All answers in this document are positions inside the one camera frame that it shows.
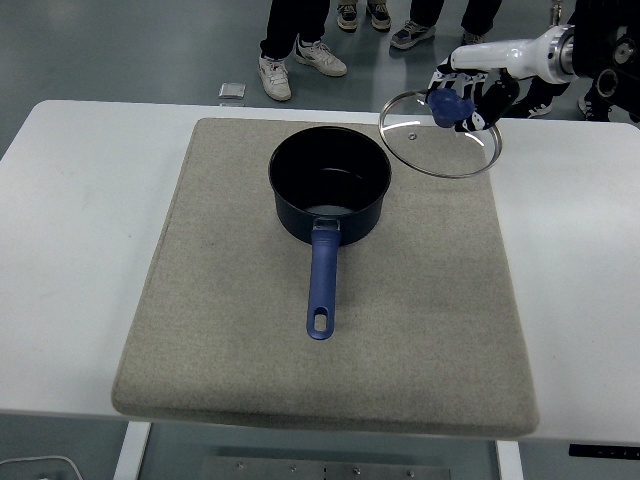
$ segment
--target blue handle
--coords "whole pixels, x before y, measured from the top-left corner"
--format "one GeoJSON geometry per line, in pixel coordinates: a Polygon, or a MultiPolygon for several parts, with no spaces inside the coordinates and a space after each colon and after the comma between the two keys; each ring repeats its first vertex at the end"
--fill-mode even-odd
{"type": "Polygon", "coordinates": [[[311,285],[307,310],[307,333],[315,340],[326,340],[333,334],[336,314],[336,273],[338,247],[342,234],[334,225],[314,225],[311,231],[311,285]],[[324,330],[316,328],[316,317],[324,316],[324,330]]]}

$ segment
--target handle hole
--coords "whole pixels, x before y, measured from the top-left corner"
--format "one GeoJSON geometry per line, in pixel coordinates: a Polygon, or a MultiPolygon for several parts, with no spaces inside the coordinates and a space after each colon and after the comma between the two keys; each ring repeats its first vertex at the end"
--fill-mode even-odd
{"type": "Polygon", "coordinates": [[[327,328],[328,328],[328,319],[327,319],[327,315],[329,314],[329,312],[327,311],[326,308],[324,307],[319,307],[316,308],[316,311],[314,312],[314,317],[313,317],[313,329],[316,332],[326,332],[327,328]]]}

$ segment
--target metal plate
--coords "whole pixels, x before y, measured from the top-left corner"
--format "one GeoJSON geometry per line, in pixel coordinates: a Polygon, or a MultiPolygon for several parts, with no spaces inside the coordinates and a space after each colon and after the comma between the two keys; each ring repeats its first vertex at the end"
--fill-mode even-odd
{"type": "Polygon", "coordinates": [[[202,480],[450,480],[449,469],[423,465],[334,463],[246,457],[207,457],[202,480]]]}

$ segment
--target sneaker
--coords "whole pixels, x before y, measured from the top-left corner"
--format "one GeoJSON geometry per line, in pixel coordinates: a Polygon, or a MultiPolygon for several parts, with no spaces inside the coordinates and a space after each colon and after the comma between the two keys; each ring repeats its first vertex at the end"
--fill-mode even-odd
{"type": "Polygon", "coordinates": [[[291,98],[289,78],[284,60],[272,60],[260,57],[258,60],[258,74],[262,79],[262,86],[274,100],[284,102],[291,98]]]}
{"type": "Polygon", "coordinates": [[[465,30],[462,34],[460,45],[464,47],[465,45],[479,45],[481,43],[484,43],[484,35],[476,35],[465,30]]]}
{"type": "Polygon", "coordinates": [[[423,27],[412,20],[408,20],[402,30],[391,37],[391,46],[400,50],[408,50],[421,40],[426,40],[436,34],[436,27],[423,27]]]}
{"type": "Polygon", "coordinates": [[[358,10],[355,5],[340,5],[338,7],[338,26],[340,30],[353,33],[358,28],[358,10]]]}
{"type": "Polygon", "coordinates": [[[302,65],[316,67],[329,77],[341,77],[347,73],[347,66],[336,58],[329,47],[320,40],[307,46],[302,45],[300,39],[296,40],[294,58],[302,65]]]}
{"type": "Polygon", "coordinates": [[[578,108],[584,114],[587,122],[608,122],[611,107],[600,97],[595,97],[591,91],[578,99],[578,108]]]}
{"type": "Polygon", "coordinates": [[[391,17],[387,5],[371,4],[367,2],[367,13],[371,15],[371,25],[379,32],[388,32],[391,29],[391,17]]]}
{"type": "Polygon", "coordinates": [[[514,103],[505,117],[508,118],[533,118],[546,115],[551,111],[551,102],[541,102],[524,97],[517,103],[514,103]]]}

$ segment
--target white table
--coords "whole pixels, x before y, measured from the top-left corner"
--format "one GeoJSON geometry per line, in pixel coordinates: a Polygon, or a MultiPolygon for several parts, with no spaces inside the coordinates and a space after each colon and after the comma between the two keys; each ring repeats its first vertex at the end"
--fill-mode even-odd
{"type": "MultiPolygon", "coordinates": [[[[202,117],[377,122],[373,113],[37,105],[0,161],[0,412],[122,418],[111,385],[202,117]]],[[[500,128],[490,176],[541,416],[531,438],[639,444],[640,133],[539,120],[500,128]]]]}

